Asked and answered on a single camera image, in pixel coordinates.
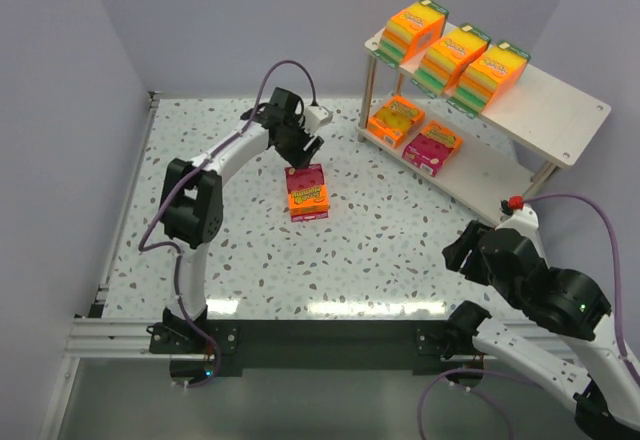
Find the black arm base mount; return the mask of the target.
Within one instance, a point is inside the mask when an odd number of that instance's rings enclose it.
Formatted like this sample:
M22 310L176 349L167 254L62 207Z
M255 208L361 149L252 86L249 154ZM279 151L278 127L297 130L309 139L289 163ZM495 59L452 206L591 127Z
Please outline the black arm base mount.
M174 380L240 377L246 370L404 370L439 373L454 358L480 352L456 342L443 320L182 320L149 325L149 352L169 358Z

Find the pink Scrub Mommy box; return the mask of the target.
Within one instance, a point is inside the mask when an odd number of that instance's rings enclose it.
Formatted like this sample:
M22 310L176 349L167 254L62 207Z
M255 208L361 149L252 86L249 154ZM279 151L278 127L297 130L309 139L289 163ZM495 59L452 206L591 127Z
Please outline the pink Scrub Mommy box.
M430 121L404 148L402 159L436 177L464 144L463 138L438 121Z

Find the Sponge Daddy multipack box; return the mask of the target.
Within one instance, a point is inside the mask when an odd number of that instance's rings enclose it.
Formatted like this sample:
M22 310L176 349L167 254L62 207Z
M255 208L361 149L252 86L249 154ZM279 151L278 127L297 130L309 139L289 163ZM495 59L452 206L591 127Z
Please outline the Sponge Daddy multipack box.
M375 53L394 66L400 65L438 40L449 11L433 0L418 0L386 23Z
M464 23L430 45L413 74L429 95L452 89L466 68L489 47L492 39L476 26Z

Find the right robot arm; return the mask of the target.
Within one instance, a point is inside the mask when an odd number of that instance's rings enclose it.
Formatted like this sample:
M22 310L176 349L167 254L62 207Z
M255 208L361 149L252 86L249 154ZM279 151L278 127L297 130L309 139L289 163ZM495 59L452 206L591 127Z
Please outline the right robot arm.
M448 270L494 288L511 307L558 335L580 363L570 364L518 336L471 301L446 321L445 356L463 349L492 355L572 411L589 438L638 438L639 363L619 345L613 307L592 278L548 266L517 230L478 221L442 254Z

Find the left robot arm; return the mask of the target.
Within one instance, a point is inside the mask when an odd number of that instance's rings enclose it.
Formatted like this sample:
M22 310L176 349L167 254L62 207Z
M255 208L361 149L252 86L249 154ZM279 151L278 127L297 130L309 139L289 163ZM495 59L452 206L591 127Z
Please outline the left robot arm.
M151 225L164 227L161 246L176 252L172 293L160 322L149 327L153 354L213 353L207 324L206 262L223 223L223 188L247 163L274 149L290 166L307 167L323 145L320 128L332 121L326 107L304 104L297 94L276 88L269 101L243 113L217 144L167 168L161 203Z

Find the Sponge Daddy yellow green box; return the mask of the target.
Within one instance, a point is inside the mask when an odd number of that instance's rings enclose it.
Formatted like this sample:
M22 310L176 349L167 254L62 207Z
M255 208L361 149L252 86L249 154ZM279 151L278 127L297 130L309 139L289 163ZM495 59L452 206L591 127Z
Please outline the Sponge Daddy yellow green box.
M517 83L530 60L531 55L513 43L497 42L464 70L447 103L475 118Z

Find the orange Scrub Daddy box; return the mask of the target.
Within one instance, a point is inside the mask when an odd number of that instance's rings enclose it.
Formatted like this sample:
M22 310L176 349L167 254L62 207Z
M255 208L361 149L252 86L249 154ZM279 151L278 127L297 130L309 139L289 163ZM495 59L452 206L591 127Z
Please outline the orange Scrub Daddy box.
M291 221L299 223L327 218L330 202L323 167L319 163L304 169L286 167L284 173Z

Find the Scrub Daddy yellow sponge box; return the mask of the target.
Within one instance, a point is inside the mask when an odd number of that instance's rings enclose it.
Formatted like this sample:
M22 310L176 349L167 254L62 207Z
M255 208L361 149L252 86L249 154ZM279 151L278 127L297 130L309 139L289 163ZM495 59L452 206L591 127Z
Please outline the Scrub Daddy yellow sponge box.
M402 96L393 96L367 121L367 131L391 148L397 148L419 127L425 112Z

